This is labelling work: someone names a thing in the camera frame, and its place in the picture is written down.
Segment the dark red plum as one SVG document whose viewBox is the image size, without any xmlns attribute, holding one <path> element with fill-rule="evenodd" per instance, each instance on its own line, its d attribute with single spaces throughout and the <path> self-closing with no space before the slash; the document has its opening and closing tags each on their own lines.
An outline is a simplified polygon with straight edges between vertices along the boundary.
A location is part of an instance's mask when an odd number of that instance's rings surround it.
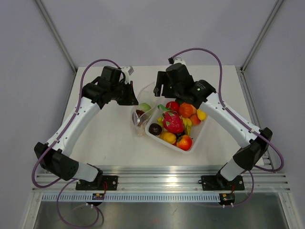
<svg viewBox="0 0 305 229">
<path fill-rule="evenodd" d="M 142 110 L 135 110 L 133 113 L 133 122 L 135 125 L 141 125 L 143 122 L 147 120 L 148 116 Z"/>
</svg>

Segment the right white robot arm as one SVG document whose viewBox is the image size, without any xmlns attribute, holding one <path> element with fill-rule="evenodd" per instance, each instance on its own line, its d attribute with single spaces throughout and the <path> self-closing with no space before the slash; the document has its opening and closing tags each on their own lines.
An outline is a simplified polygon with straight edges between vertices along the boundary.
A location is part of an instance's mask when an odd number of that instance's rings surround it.
<svg viewBox="0 0 305 229">
<path fill-rule="evenodd" d="M 216 190 L 228 189 L 244 171 L 251 171 L 271 145 L 273 133 L 269 128 L 261 129 L 230 110 L 221 99 L 220 90 L 205 80 L 195 81 L 182 63 L 174 63 L 164 72 L 159 71 L 153 92 L 157 97 L 186 102 L 206 112 L 240 146 L 232 159 L 213 176 Z"/>
</svg>

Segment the clear zip top bag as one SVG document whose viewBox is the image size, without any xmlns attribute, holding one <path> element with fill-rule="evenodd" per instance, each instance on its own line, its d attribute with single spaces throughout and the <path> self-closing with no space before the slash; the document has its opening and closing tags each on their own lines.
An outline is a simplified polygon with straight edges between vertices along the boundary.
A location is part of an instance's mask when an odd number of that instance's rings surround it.
<svg viewBox="0 0 305 229">
<path fill-rule="evenodd" d="M 137 95 L 138 105 L 132 108 L 131 131 L 134 137 L 145 135 L 145 127 L 154 113 L 158 97 L 154 95 L 155 82 L 145 86 Z"/>
</svg>

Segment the orange pumpkin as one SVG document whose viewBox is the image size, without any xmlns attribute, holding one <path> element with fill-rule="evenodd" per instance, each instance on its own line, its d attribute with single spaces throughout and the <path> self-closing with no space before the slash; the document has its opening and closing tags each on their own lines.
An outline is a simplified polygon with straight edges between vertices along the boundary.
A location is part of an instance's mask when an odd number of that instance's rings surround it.
<svg viewBox="0 0 305 229">
<path fill-rule="evenodd" d="M 195 113 L 196 113 L 196 108 L 191 104 L 182 103 L 179 106 L 178 114 L 183 118 L 189 118 Z"/>
</svg>

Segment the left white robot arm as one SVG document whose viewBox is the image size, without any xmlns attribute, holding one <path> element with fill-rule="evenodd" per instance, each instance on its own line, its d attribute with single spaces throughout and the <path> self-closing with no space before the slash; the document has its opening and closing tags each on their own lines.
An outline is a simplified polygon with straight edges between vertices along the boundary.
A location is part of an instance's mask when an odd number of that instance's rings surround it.
<svg viewBox="0 0 305 229">
<path fill-rule="evenodd" d="M 103 171 L 72 159 L 73 148 L 89 122 L 110 101 L 118 105 L 138 105 L 129 79 L 132 67 L 105 66 L 100 76 L 80 85 L 79 99 L 73 111 L 57 132 L 45 143 L 38 142 L 34 152 L 41 167 L 59 179 L 83 180 L 93 190 L 103 184 Z"/>
</svg>

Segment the orange peach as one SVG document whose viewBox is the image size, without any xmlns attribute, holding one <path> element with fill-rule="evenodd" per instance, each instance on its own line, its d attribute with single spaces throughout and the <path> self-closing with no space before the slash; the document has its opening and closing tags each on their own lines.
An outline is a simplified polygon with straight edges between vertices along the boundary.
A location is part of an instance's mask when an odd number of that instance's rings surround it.
<svg viewBox="0 0 305 229">
<path fill-rule="evenodd" d="M 191 120 L 192 126 L 197 126 L 201 123 L 201 120 L 198 118 L 197 114 L 193 114 L 189 117 Z"/>
</svg>

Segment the green cabbage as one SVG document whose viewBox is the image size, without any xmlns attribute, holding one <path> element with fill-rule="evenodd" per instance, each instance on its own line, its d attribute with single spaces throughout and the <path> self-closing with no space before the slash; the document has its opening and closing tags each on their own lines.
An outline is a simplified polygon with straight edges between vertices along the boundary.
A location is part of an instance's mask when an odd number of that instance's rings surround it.
<svg viewBox="0 0 305 229">
<path fill-rule="evenodd" d="M 136 113 L 138 115 L 144 115 L 144 114 L 150 115 L 152 113 L 152 108 L 147 103 L 141 103 L 137 106 Z"/>
</svg>

